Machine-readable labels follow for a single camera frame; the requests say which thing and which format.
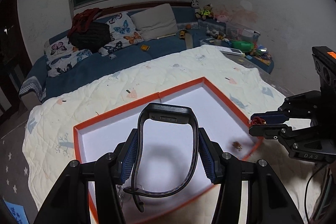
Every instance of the red cloth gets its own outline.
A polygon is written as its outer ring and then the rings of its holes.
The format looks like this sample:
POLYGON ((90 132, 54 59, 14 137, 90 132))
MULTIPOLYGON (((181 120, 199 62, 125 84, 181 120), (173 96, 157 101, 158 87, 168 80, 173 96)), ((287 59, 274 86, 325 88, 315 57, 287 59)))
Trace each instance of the red cloth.
POLYGON ((102 9, 93 8, 87 9, 80 14, 73 17, 72 27, 68 32, 68 37, 70 37, 74 32, 83 33, 89 28, 90 23, 96 18, 96 15, 100 13, 102 9))
POLYGON ((254 117, 251 121, 251 126, 254 124, 266 124, 266 121, 260 117, 254 117))

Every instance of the plastic container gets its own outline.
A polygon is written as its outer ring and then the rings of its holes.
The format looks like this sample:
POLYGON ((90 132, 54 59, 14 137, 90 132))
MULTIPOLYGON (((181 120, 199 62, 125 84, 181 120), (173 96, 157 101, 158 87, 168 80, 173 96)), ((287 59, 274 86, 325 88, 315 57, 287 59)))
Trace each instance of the plastic container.
POLYGON ((232 47, 242 52, 251 52, 254 49, 254 44, 252 42, 247 41, 233 41, 231 40, 232 47))
POLYGON ((238 23, 226 23, 226 38, 229 40, 256 43, 260 32, 254 31, 238 23))

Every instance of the black bag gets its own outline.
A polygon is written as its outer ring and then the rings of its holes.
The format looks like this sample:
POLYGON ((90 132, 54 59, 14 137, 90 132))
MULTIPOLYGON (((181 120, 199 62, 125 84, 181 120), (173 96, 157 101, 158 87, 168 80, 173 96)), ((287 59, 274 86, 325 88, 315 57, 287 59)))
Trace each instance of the black bag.
POLYGON ((91 52, 98 50, 111 42, 110 27, 105 23, 91 22, 86 32, 74 32, 69 41, 79 50, 89 49, 91 52))

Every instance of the stuffed toy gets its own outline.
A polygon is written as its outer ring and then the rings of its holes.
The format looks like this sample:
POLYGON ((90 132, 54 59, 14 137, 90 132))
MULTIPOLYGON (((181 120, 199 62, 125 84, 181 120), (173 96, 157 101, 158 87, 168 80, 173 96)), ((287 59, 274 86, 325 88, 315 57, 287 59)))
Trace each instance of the stuffed toy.
POLYGON ((203 7, 203 10, 195 13, 195 17, 197 19, 202 18, 202 20, 206 20, 207 18, 213 18, 212 5, 208 4, 203 7))
POLYGON ((214 39, 217 39, 217 40, 224 40, 225 38, 225 34, 223 32, 220 32, 220 31, 217 31, 215 29, 213 30, 209 30, 209 28, 207 27, 207 30, 206 30, 206 35, 214 38, 214 39))
POLYGON ((190 4, 191 4, 191 7, 194 9, 198 9, 200 7, 198 4, 198 0, 192 0, 190 4))
POLYGON ((228 21, 228 18, 225 15, 215 15, 213 17, 213 19, 216 20, 217 22, 221 22, 221 23, 225 23, 225 22, 228 21))

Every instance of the blue sofa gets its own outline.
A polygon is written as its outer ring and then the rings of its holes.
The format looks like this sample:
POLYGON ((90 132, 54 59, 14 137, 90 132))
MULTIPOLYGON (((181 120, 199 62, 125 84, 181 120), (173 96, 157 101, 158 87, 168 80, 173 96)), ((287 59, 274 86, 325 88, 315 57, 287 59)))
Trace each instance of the blue sofa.
MULTIPOLYGON (((183 28, 185 23, 195 22, 194 9, 190 7, 172 7, 178 28, 183 28)), ((132 15, 142 10, 130 11, 128 14, 132 15)), ((99 18, 96 21, 105 23, 112 16, 99 18)), ((216 23, 214 20, 206 20, 209 23, 218 25, 218 28, 223 30, 225 24, 216 23)), ((208 38, 205 35, 205 29, 191 29, 188 31, 193 36, 193 46, 199 47, 200 40, 208 38)), ((49 44, 52 44, 62 38, 68 33, 66 30, 49 39, 49 44)), ((85 58, 76 66, 74 66, 67 73, 61 74, 56 77, 47 76, 47 66, 44 56, 39 58, 31 71, 29 72, 26 81, 23 83, 20 95, 21 99, 28 109, 32 109, 33 105, 37 105, 38 101, 44 102, 49 98, 60 96, 64 93, 74 91, 81 86, 89 84, 94 80, 101 78, 104 75, 109 75, 117 71, 132 67, 139 63, 148 60, 159 58, 175 52, 186 50, 185 41, 179 39, 178 34, 172 37, 165 37, 150 41, 141 42, 137 45, 132 45, 114 52, 116 57, 110 59, 108 56, 101 56, 100 53, 85 58), (144 52, 140 49, 142 45, 150 46, 149 50, 144 52)), ((270 73, 272 66, 266 66, 258 60, 253 60, 253 63, 270 73)))

